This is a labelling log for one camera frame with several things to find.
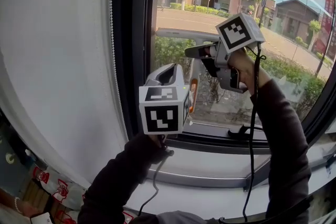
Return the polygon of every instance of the black window frame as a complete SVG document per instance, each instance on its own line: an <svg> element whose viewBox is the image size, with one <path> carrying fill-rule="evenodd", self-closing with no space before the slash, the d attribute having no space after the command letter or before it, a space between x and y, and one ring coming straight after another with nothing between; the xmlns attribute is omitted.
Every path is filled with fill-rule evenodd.
<svg viewBox="0 0 336 224"><path fill-rule="evenodd" d="M139 86L145 83L150 73L153 62L153 50L155 43L156 7L158 0L112 0L113 9L113 38L115 47L115 60L117 80L120 92L123 117L128 133L132 139L142 132L141 116L139 112ZM132 9L132 17L125 14L125 10ZM336 68L333 68L327 83L316 101L315 105L302 121L302 127L309 146L313 145L324 134L336 117ZM223 135L211 137L208 135L191 134L183 132L176 138L167 140L168 146L186 150L205 151L226 154L249 154L248 141L234 139ZM254 140L255 154L269 154L267 141ZM258 185L267 179L269 162L256 171L254 185ZM158 176L158 180L176 183L191 184L191 180L181 179L176 175ZM236 183L227 180L220 184L201 184L197 186L237 187L248 186L249 176L244 180L238 179Z"/></svg>

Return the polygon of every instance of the white marker cube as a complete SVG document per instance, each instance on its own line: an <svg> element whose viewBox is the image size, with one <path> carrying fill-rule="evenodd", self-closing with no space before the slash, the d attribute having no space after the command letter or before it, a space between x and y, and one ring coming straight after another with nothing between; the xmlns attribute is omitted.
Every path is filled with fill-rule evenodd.
<svg viewBox="0 0 336 224"><path fill-rule="evenodd" d="M139 109L145 134L181 133L189 107L189 85L139 87Z"/></svg>
<svg viewBox="0 0 336 224"><path fill-rule="evenodd" d="M253 49L256 42L265 38L253 17L238 13L216 26L228 54L245 46Z"/></svg>

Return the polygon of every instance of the hand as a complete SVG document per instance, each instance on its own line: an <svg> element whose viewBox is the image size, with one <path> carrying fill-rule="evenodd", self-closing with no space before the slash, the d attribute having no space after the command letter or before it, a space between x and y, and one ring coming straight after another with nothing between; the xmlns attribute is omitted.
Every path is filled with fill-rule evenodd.
<svg viewBox="0 0 336 224"><path fill-rule="evenodd" d="M158 137L157 135L153 135L153 134L151 134L151 135L148 135L148 136L149 136L149 138L150 138L151 140L153 140L153 142L154 142L158 147L161 147L161 144L160 144L160 141L159 141L159 137Z"/></svg>
<svg viewBox="0 0 336 224"><path fill-rule="evenodd" d="M250 90L253 88L254 61L246 54L244 49L234 51L228 64L239 71L239 81Z"/></svg>
<svg viewBox="0 0 336 224"><path fill-rule="evenodd" d="M228 64L239 71L239 81L244 83L251 95L254 94L254 61L246 54L244 49L234 51ZM270 81L269 75L259 67L259 88Z"/></svg>
<svg viewBox="0 0 336 224"><path fill-rule="evenodd" d="M27 201L23 201L19 206L19 210L23 213L25 217L31 218L32 216L42 214L40 210L32 206Z"/></svg>

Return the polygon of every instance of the dark sleeve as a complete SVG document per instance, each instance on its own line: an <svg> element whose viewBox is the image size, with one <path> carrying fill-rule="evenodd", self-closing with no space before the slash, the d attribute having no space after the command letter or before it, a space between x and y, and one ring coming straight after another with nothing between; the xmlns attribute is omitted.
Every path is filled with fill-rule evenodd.
<svg viewBox="0 0 336 224"><path fill-rule="evenodd" d="M275 81L259 89L257 112L271 151L266 217L272 217L309 194L308 144L296 112ZM308 211L291 223L308 223Z"/></svg>
<svg viewBox="0 0 336 224"><path fill-rule="evenodd" d="M151 164L158 163L165 154L144 134L126 143L125 150L108 162L85 193L78 224L123 224L123 206L144 181Z"/></svg>

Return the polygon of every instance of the black cable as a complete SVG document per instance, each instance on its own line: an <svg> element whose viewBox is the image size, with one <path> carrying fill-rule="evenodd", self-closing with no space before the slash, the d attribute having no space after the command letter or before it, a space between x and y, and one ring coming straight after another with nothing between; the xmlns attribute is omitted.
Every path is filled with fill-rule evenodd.
<svg viewBox="0 0 336 224"><path fill-rule="evenodd" d="M250 47L245 47L245 48L248 48L255 56L258 56ZM266 56L265 55L261 55L260 59L261 60L266 60Z"/></svg>
<svg viewBox="0 0 336 224"><path fill-rule="evenodd" d="M154 189L155 189L155 193L154 193L154 195L153 195L151 198L149 198L147 201L145 201L145 202L142 204L142 206L141 206L141 208L140 208L140 210L139 210L139 213L138 213L138 217L141 215L143 207L144 207L146 204L148 204L152 199L154 199L155 196L159 193L159 188L156 186L156 177L157 177L157 174L159 173L161 167L164 165L164 163L166 162L166 160L168 159L168 157L174 155L174 151L172 151L172 150L168 150L168 149L167 149L167 146L163 143L163 139L164 139L164 137L165 137L164 135L162 135L162 136L161 136L161 135L158 136L159 141L160 141L160 144L161 144L161 147L164 148L164 149L166 150L167 155L166 155L165 158L161 161L161 163L159 164L159 166L158 166L157 169L155 170L155 173L154 173L154 176L153 176L153 187L154 187Z"/></svg>
<svg viewBox="0 0 336 224"><path fill-rule="evenodd" d="M245 219L245 222L247 222L247 216L246 216L246 207L248 204L248 201L251 196L251 191L253 187L253 181L254 181L254 154L253 154L253 134L254 134L254 124L255 124L255 119L256 119L256 114L257 114L257 104L258 104L258 84L259 84L259 67L260 67L260 54L261 54L261 43L257 43L258 46L258 54L257 58L254 64L254 105L252 109L252 116L251 116L251 127L250 127L250 135L249 135L249 140L248 140L248 147L250 151L250 158L251 158L251 180L250 180L250 186L249 190L247 193L246 201L244 204L243 208L243 216Z"/></svg>

